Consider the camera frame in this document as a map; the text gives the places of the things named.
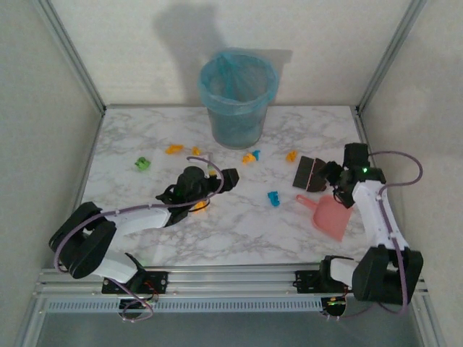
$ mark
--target gray wall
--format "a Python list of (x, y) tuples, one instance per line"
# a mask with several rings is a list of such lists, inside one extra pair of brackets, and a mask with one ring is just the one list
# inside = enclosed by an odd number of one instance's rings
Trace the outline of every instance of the gray wall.
[[(463, 1), (428, 0), (365, 114), (373, 150), (416, 155), (425, 175), (391, 189), (449, 346), (463, 346)], [(389, 181), (411, 179), (413, 163), (379, 158)]]
[(276, 103), (358, 103), (410, 0), (52, 0), (107, 104), (199, 105), (210, 56), (252, 49)]
[(0, 10), (0, 336), (13, 344), (99, 115), (31, 1)]

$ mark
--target small plastic toy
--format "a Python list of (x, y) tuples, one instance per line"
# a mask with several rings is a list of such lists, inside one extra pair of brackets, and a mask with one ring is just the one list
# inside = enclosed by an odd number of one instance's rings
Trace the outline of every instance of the small plastic toy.
[(201, 154), (201, 151), (200, 151), (200, 149), (198, 147), (193, 147), (193, 149), (191, 149), (191, 153), (193, 155), (199, 155), (199, 154)]
[(144, 171), (150, 167), (151, 162), (145, 157), (139, 157), (135, 165), (138, 167), (138, 170)]
[(293, 163), (293, 162), (296, 160), (296, 157), (297, 157), (297, 151), (296, 151), (296, 150), (292, 150), (292, 151), (289, 152), (288, 155), (286, 156), (286, 161), (289, 161), (289, 162)]
[(178, 153), (183, 150), (183, 145), (170, 145), (169, 148), (166, 149), (167, 154), (174, 154)]
[(280, 202), (278, 200), (278, 192), (269, 192), (267, 193), (267, 196), (270, 199), (270, 202), (273, 206), (277, 207), (280, 205)]
[(254, 158), (259, 161), (259, 153), (260, 151), (259, 150), (255, 150), (254, 152), (252, 152), (252, 155), (254, 155)]
[(193, 213), (199, 213), (206, 210), (208, 203), (206, 201), (199, 201), (193, 208)]
[(251, 161), (255, 161), (255, 156), (251, 153), (248, 153), (243, 157), (243, 164), (250, 163)]

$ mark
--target cable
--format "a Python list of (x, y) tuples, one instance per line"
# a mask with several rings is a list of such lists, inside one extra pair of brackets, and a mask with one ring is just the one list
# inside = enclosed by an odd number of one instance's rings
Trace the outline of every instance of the cable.
[(189, 210), (188, 212), (191, 213), (191, 212), (201, 211), (202, 209), (204, 209), (204, 208), (206, 208), (207, 206), (209, 206), (210, 203), (211, 203), (211, 200), (208, 199), (208, 201), (206, 202), (206, 204), (205, 204), (204, 206), (195, 208), (194, 210)]
[[(371, 153), (370, 156), (379, 155), (379, 154), (402, 155), (404, 157), (407, 157), (407, 158), (413, 160), (417, 164), (417, 166), (418, 166), (418, 168), (420, 170), (420, 172), (419, 172), (416, 179), (414, 179), (412, 181), (408, 181), (408, 182), (402, 182), (402, 183), (385, 184), (383, 187), (381, 187), (381, 189), (378, 192), (378, 197), (380, 198), (379, 201), (378, 201), (379, 208), (381, 210), (381, 214), (383, 215), (384, 222), (386, 223), (386, 227), (388, 229), (388, 232), (389, 232), (389, 234), (392, 234), (394, 231), (392, 230), (391, 221), (389, 220), (389, 218), (387, 216), (387, 213), (386, 213), (386, 208), (384, 207), (383, 192), (386, 189), (390, 188), (390, 187), (405, 187), (405, 186), (411, 186), (412, 184), (417, 183), (422, 178), (423, 168), (422, 168), (422, 164), (420, 163), (420, 161), (418, 159), (416, 159), (413, 155), (410, 155), (410, 154), (407, 154), (407, 153), (404, 153), (404, 152), (400, 152), (400, 151), (397, 151), (397, 150), (382, 150), (380, 152)], [(392, 310), (388, 309), (387, 307), (384, 307), (384, 305), (382, 305), (382, 304), (379, 304), (379, 305), (381, 307), (383, 307), (384, 309), (386, 309), (386, 311), (388, 311), (388, 312), (391, 312), (391, 313), (394, 313), (394, 314), (404, 314), (406, 312), (406, 310), (407, 310), (407, 307), (408, 307), (407, 280), (405, 278), (404, 258), (402, 257), (402, 253), (400, 251), (400, 247), (399, 247), (399, 244), (397, 242), (397, 238), (391, 237), (391, 240), (392, 240), (392, 243), (394, 244), (394, 248), (396, 250), (397, 262), (399, 263), (400, 286), (402, 287), (402, 307), (398, 312), (395, 312), (395, 311), (392, 311)]]
[(341, 201), (341, 200), (338, 198), (338, 196), (336, 195), (337, 191), (338, 191), (337, 188), (335, 188), (335, 189), (333, 190), (333, 199), (334, 199), (334, 201), (336, 201), (338, 204), (343, 205), (342, 201)]
[(154, 299), (155, 302), (158, 302), (159, 301), (159, 294), (158, 292), (156, 291), (156, 289), (154, 289), (154, 287), (151, 285), (151, 283), (149, 282), (145, 282), (145, 284), (150, 287), (150, 289), (153, 290), (153, 293), (151, 294), (151, 296), (149, 298), (146, 299), (146, 301), (150, 301), (150, 300), (153, 300), (154, 296), (156, 295), (156, 299)]
[(365, 312), (370, 311), (370, 310), (373, 308), (373, 306), (375, 306), (374, 303), (371, 304), (371, 305), (370, 305), (369, 307), (367, 307), (366, 309), (363, 309), (362, 311), (352, 313), (352, 314), (350, 314), (350, 315), (348, 315), (348, 316), (342, 315), (341, 318), (342, 318), (343, 320), (348, 320), (349, 318), (358, 317), (358, 316), (360, 316), (361, 314), (364, 314)]
[[(211, 195), (209, 195), (207, 197), (207, 199), (210, 199), (212, 198), (213, 196), (217, 195), (221, 190), (222, 188), (224, 187), (224, 181), (225, 181), (225, 177), (224, 177), (224, 174), (222, 173), (222, 171), (218, 168), (218, 166), (216, 166), (216, 164), (212, 163), (211, 161), (207, 160), (207, 159), (204, 159), (204, 158), (200, 158), (200, 157), (187, 157), (187, 160), (190, 160), (190, 159), (195, 159), (195, 160), (199, 160), (199, 161), (202, 161), (204, 163), (207, 163), (208, 165), (212, 166), (219, 174), (219, 176), (221, 177), (221, 181), (220, 181), (220, 184), (217, 188), (217, 190), (215, 192), (213, 192)], [(147, 205), (136, 205), (136, 206), (131, 206), (131, 207), (126, 207), (126, 208), (122, 208), (121, 210), (114, 210), (114, 211), (107, 211), (107, 212), (102, 212), (102, 213), (99, 213), (97, 215), (94, 215), (90, 218), (88, 218), (87, 220), (84, 220), (81, 224), (79, 224), (78, 226), (76, 226), (74, 229), (72, 229), (64, 238), (63, 240), (59, 243), (58, 247), (56, 248), (56, 252), (55, 252), (55, 256), (54, 256), (54, 259), (53, 259), (53, 264), (54, 264), (54, 268), (56, 269), (56, 271), (58, 271), (59, 273), (67, 273), (67, 271), (64, 271), (62, 270), (60, 267), (59, 267), (59, 255), (61, 254), (63, 248), (64, 248), (64, 245), (82, 228), (84, 228), (87, 224), (101, 218), (101, 217), (105, 217), (107, 215), (120, 215), (122, 213), (130, 213), (130, 212), (134, 212), (134, 211), (137, 211), (137, 210), (146, 210), (146, 209), (150, 209), (150, 208), (172, 208), (172, 207), (185, 207), (185, 206), (194, 206), (196, 205), (197, 203), (199, 202), (202, 202), (204, 201), (204, 199), (198, 199), (198, 200), (195, 200), (195, 201), (192, 201), (192, 202), (183, 202), (182, 204), (173, 204), (173, 205), (165, 205), (165, 204), (147, 204)]]
[[(219, 174), (220, 178), (221, 178), (221, 181), (220, 181), (220, 184), (217, 188), (216, 191), (214, 191), (213, 193), (211, 193), (209, 196), (207, 196), (207, 199), (210, 199), (212, 198), (213, 196), (217, 195), (221, 190), (222, 188), (224, 187), (224, 183), (225, 183), (225, 177), (224, 177), (224, 174), (222, 173), (222, 171), (220, 170), (220, 168), (218, 168), (218, 166), (214, 163), (212, 163), (210, 160), (207, 160), (207, 159), (204, 159), (204, 158), (200, 158), (200, 157), (193, 157), (193, 156), (189, 156), (187, 157), (187, 160), (198, 160), (198, 161), (202, 161), (204, 163), (207, 163), (208, 165), (212, 166), (216, 172)], [(81, 229), (83, 229), (87, 224), (89, 223), (92, 223), (93, 221), (99, 219), (99, 218), (102, 218), (102, 217), (105, 217), (107, 215), (119, 215), (119, 214), (122, 214), (122, 213), (130, 213), (130, 212), (134, 212), (136, 210), (145, 210), (145, 209), (150, 209), (152, 207), (154, 208), (172, 208), (172, 207), (185, 207), (185, 206), (194, 206), (196, 205), (197, 203), (199, 202), (202, 202), (204, 201), (204, 199), (198, 199), (198, 200), (195, 200), (195, 201), (192, 201), (192, 202), (183, 202), (182, 204), (173, 204), (173, 205), (165, 205), (165, 204), (147, 204), (147, 205), (137, 205), (137, 206), (131, 206), (131, 207), (126, 207), (126, 208), (123, 208), (121, 210), (114, 210), (114, 211), (106, 211), (106, 212), (102, 212), (102, 213), (99, 213), (97, 215), (94, 215), (90, 218), (88, 218), (87, 220), (84, 220), (81, 224), (79, 224), (78, 226), (76, 226), (75, 228), (73, 228), (63, 239), (62, 241), (59, 243), (58, 247), (56, 248), (56, 252), (55, 252), (55, 256), (54, 256), (54, 259), (53, 259), (53, 265), (54, 265), (54, 268), (56, 269), (56, 271), (58, 271), (59, 273), (67, 273), (68, 271), (67, 270), (62, 270), (60, 267), (59, 267), (59, 255), (61, 254), (63, 248), (64, 248), (64, 245), (77, 233), (79, 232)], [(143, 317), (143, 318), (139, 318), (139, 319), (136, 319), (136, 320), (131, 320), (131, 322), (139, 322), (141, 320), (147, 320), (148, 318), (151, 318), (154, 314), (154, 311), (153, 311), (153, 308), (151, 307), (151, 305), (149, 305), (149, 303), (146, 301), (146, 300), (143, 300), (141, 299), (139, 296), (137, 296), (135, 293), (133, 293), (130, 289), (128, 289), (126, 286), (124, 286), (122, 283), (119, 283), (118, 281), (112, 279), (112, 278), (108, 278), (110, 281), (112, 281), (114, 284), (116, 284), (118, 287), (120, 287), (120, 289), (122, 289), (123, 291), (125, 291), (127, 294), (129, 294), (130, 296), (133, 296), (135, 298), (134, 301), (130, 302), (125, 308), (124, 310), (122, 311), (122, 319), (123, 320), (126, 320), (127, 318), (124, 316), (125, 315), (125, 312), (127, 311), (127, 309), (132, 306), (135, 302), (139, 302), (141, 303), (144, 307), (148, 308), (149, 310), (149, 315), (147, 317)]]
[(137, 318), (137, 319), (131, 319), (130, 322), (135, 323), (135, 322), (141, 322), (142, 320), (149, 320), (154, 315), (153, 308), (151, 307), (151, 305), (146, 300), (141, 299), (137, 294), (135, 294), (133, 291), (128, 289), (128, 287), (124, 286), (122, 283), (119, 283), (118, 281), (113, 280), (112, 278), (108, 278), (108, 279), (111, 282), (113, 282), (116, 286), (118, 286), (120, 289), (125, 291), (127, 294), (129, 294), (130, 296), (133, 296), (135, 298), (134, 301), (131, 301), (130, 303), (125, 305), (124, 309), (122, 310), (122, 320), (124, 320), (124, 321), (128, 320), (128, 318), (126, 318), (126, 316), (125, 316), (125, 313), (129, 309), (129, 307), (131, 307), (135, 302), (141, 303), (142, 306), (144, 306), (144, 307), (146, 307), (148, 309), (148, 316), (140, 317), (140, 318)]

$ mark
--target aluminum frame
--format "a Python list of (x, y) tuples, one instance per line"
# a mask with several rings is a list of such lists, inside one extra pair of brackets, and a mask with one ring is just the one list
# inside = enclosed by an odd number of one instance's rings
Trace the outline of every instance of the aluminum frame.
[(402, 44), (404, 43), (410, 30), (420, 15), (422, 8), (425, 6), (426, 1), (427, 0), (412, 0), (410, 2), (410, 5), (405, 11), (405, 14), (402, 17), (396, 32), (392, 36), (391, 42), (389, 42), (388, 47), (379, 62), (379, 65), (376, 67), (376, 70), (367, 85), (367, 89), (360, 99), (360, 103), (358, 105), (359, 115), (363, 115), (364, 110), (368, 107), (371, 100), (373, 99), (373, 96), (384, 80), (389, 67), (392, 65), (392, 62), (399, 53)]
[[(318, 263), (309, 263), (147, 270), (169, 272), (167, 292), (153, 305), (160, 312), (313, 312), (320, 311), (321, 298), (332, 294), (298, 294), (292, 283), (295, 271), (318, 268)], [(75, 280), (54, 269), (44, 269), (35, 286), (29, 320), (16, 346), (36, 346), (48, 313), (120, 312), (119, 301), (129, 296), (102, 294), (102, 284), (103, 279), (95, 275)], [(417, 284), (411, 308), (422, 344), (445, 346), (423, 279)]]
[(98, 122), (98, 128), (95, 133), (95, 137), (93, 138), (92, 147), (90, 149), (90, 154), (88, 156), (87, 162), (85, 163), (85, 170), (82, 175), (82, 179), (80, 180), (79, 187), (77, 188), (77, 194), (74, 200), (74, 204), (72, 206), (72, 210), (75, 211), (80, 204), (82, 204), (82, 199), (85, 192), (85, 186), (87, 185), (88, 176), (90, 175), (90, 168), (92, 166), (93, 158), (95, 157), (96, 145), (98, 144), (98, 138), (100, 137), (101, 130), (103, 128), (103, 120), (104, 114), (100, 118)]
[(94, 107), (101, 116), (104, 115), (106, 110), (105, 103), (95, 86), (88, 70), (85, 68), (80, 55), (77, 52), (74, 44), (71, 41), (62, 21), (59, 19), (59, 15), (56, 12), (53, 4), (50, 0), (31, 0), (37, 12), (42, 17), (45, 25), (50, 31), (50, 34), (58, 43), (65, 59), (71, 66), (72, 71), (76, 74), (77, 79), (81, 82), (85, 92), (90, 97)]
[[(365, 126), (359, 108), (351, 106), (352, 118), (354, 119), (355, 127), (359, 135), (360, 141), (368, 145), (371, 152), (370, 143), (365, 131)], [(374, 166), (376, 166), (375, 158), (371, 158)], [(433, 305), (430, 301), (428, 287), (425, 280), (420, 278), (413, 294), (410, 306), (413, 309), (413, 314), (417, 321), (418, 329), (422, 338), (424, 347), (445, 347), (446, 342), (443, 339), (441, 327), (439, 326), (436, 313), (434, 312)]]

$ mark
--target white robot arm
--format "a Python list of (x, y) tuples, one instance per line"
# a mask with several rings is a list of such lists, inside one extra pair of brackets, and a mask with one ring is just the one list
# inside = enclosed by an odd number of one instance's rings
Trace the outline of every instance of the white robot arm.
[[(357, 204), (370, 246), (360, 262), (328, 256), (320, 271), (325, 271), (322, 277), (328, 282), (349, 287), (360, 301), (403, 304), (402, 285), (409, 302), (422, 269), (422, 255), (409, 249), (392, 213), (383, 172), (370, 167), (368, 156), (366, 144), (348, 144), (343, 166), (331, 161), (318, 173), (334, 187), (336, 199), (345, 207)], [(391, 270), (391, 265), (399, 270)]]
[[(388, 232), (386, 222), (381, 213), (378, 204), (378, 196), (380, 189), (384, 187), (380, 181), (358, 182), (352, 192), (355, 204), (360, 210), (363, 226), (367, 237), (367, 245), (370, 247), (378, 247), (383, 245), (386, 249), (394, 250), (394, 244), (391, 238), (395, 238), (401, 251), (408, 247), (407, 241), (400, 233), (396, 220), (389, 205), (387, 194), (381, 198), (387, 213), (393, 233)], [(331, 277), (334, 280), (340, 281), (350, 288), (352, 287), (352, 276), (358, 262), (351, 259), (335, 258), (331, 261)]]
[(110, 249), (111, 243), (143, 229), (176, 224), (187, 217), (197, 202), (237, 185), (236, 169), (214, 168), (219, 171), (220, 179), (207, 176), (196, 166), (187, 167), (176, 184), (156, 196), (163, 204), (129, 207), (123, 213), (117, 210), (102, 213), (93, 202), (81, 204), (48, 243), (56, 253), (56, 264), (60, 260), (73, 278), (99, 275), (137, 291), (146, 279), (145, 270), (132, 255)]

